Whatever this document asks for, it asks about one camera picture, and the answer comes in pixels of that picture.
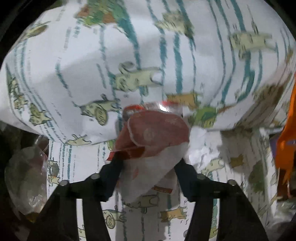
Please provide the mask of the orange paper carton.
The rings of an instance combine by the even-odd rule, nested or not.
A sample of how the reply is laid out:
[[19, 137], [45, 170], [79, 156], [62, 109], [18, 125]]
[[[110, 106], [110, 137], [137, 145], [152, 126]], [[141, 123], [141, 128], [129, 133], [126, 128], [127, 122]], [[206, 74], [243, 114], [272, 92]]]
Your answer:
[[287, 122], [276, 143], [275, 165], [283, 173], [279, 178], [280, 184], [285, 185], [289, 180], [294, 166], [295, 154], [295, 84], [290, 98]]

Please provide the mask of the red white paper bag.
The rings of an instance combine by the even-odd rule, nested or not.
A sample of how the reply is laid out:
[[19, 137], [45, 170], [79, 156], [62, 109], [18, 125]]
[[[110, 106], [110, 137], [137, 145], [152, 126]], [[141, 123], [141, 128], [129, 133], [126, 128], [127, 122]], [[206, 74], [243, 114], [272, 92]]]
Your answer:
[[190, 128], [178, 114], [142, 110], [129, 117], [108, 156], [118, 154], [124, 168], [119, 192], [126, 202], [147, 193], [184, 157]]

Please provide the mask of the clear plastic bag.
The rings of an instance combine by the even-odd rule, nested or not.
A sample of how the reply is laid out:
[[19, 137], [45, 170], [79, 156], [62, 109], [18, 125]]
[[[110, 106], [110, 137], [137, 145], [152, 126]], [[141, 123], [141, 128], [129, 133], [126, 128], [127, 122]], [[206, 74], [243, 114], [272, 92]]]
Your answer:
[[23, 215], [40, 213], [47, 201], [46, 178], [49, 141], [37, 136], [10, 140], [10, 151], [4, 181], [16, 210]]

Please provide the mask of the crumpled white tissue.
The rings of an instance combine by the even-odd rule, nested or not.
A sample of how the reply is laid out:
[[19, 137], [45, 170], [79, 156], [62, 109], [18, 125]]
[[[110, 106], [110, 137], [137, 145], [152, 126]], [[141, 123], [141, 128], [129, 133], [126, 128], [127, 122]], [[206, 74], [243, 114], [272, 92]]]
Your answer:
[[212, 159], [219, 157], [218, 147], [221, 145], [221, 132], [192, 127], [189, 147], [184, 157], [185, 162], [191, 165], [205, 166]]

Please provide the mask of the red orange snack wrapper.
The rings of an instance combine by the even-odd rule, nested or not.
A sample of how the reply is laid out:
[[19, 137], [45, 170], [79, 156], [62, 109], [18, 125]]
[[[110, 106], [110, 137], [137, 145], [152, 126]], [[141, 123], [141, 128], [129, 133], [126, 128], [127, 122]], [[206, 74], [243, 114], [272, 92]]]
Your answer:
[[162, 111], [165, 113], [173, 113], [180, 116], [183, 115], [183, 106], [181, 104], [171, 101], [155, 101], [126, 106], [123, 109], [122, 117], [126, 121], [133, 114], [146, 110]]

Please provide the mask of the patterned white cloth cover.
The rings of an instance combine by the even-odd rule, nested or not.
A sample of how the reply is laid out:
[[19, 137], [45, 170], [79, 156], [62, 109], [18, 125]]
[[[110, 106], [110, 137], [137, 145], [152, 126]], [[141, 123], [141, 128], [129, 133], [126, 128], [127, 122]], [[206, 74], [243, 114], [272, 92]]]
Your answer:
[[[1, 121], [49, 139], [47, 201], [111, 162], [126, 106], [171, 101], [190, 132], [221, 132], [219, 157], [192, 166], [235, 180], [268, 237], [283, 224], [269, 135], [294, 84], [295, 39], [265, 1], [1, 1]], [[174, 168], [134, 202], [119, 178], [110, 240], [186, 240], [195, 203]]]

